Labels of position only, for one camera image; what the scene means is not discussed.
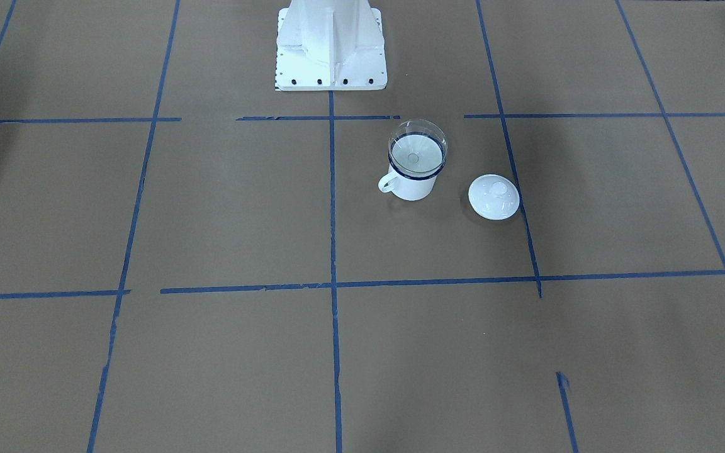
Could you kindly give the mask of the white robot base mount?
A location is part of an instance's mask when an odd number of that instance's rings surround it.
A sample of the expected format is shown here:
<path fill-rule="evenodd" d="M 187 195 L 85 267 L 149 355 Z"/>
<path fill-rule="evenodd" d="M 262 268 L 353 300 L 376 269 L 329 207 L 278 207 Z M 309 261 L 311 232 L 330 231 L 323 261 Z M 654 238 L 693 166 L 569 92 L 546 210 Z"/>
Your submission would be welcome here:
<path fill-rule="evenodd" d="M 276 90 L 383 90 L 387 85 L 383 17 L 368 1 L 291 1 L 279 9 Z"/>

